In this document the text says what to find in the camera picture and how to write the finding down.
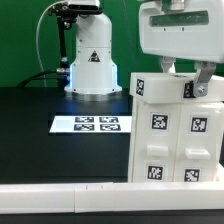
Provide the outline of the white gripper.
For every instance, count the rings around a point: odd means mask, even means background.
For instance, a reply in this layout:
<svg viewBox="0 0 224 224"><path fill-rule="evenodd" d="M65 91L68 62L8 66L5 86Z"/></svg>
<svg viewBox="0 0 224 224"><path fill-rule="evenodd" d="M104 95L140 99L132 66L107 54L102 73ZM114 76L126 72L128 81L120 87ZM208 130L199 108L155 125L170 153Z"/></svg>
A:
<svg viewBox="0 0 224 224"><path fill-rule="evenodd" d="M185 0L182 7L165 11L162 0L144 2L140 46L145 54L162 56L164 73L176 72L175 58L195 60L193 95L204 97L215 63L224 63L224 0Z"/></svg>

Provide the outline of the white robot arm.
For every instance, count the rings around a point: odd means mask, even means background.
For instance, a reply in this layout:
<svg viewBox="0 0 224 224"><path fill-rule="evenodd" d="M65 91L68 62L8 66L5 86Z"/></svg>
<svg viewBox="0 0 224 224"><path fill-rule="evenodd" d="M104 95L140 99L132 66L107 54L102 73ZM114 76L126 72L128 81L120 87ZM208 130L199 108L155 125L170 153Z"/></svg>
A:
<svg viewBox="0 0 224 224"><path fill-rule="evenodd" d="M224 0L141 0L139 38L144 53L198 63L190 87L194 97L208 94L215 66L224 63ZM76 58L68 92L102 95L118 92L111 58L112 23L100 0L65 0L75 18Z"/></svg>

